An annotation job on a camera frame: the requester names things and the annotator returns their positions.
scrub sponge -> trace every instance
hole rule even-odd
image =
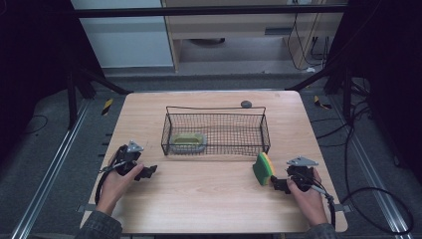
[[[267,185],[270,182],[270,177],[275,174],[273,164],[264,152],[258,154],[257,161],[252,168],[261,185]]]

person's hand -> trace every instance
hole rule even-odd
[[[111,171],[103,184],[102,194],[96,210],[111,216],[118,200],[127,191],[142,169],[143,164],[139,163],[125,176],[119,175],[115,170]]]
[[[314,177],[320,182],[319,174],[315,168]],[[311,188],[306,192],[302,192],[291,179],[288,179],[288,187],[311,227],[328,222],[319,192]]]

wall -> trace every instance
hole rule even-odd
[[[159,0],[72,0],[75,9],[161,7]],[[81,19],[102,68],[172,67],[163,17]]]

sleeve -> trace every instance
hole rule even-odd
[[[119,239],[121,230],[121,224],[117,220],[102,212],[93,211],[75,239]]]
[[[329,223],[312,227],[305,235],[306,239],[337,239],[339,238],[334,228]]]

wire basket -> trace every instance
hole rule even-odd
[[[257,156],[260,152],[268,153],[270,150],[264,107],[250,109],[167,107],[166,109],[161,138],[165,155]]]

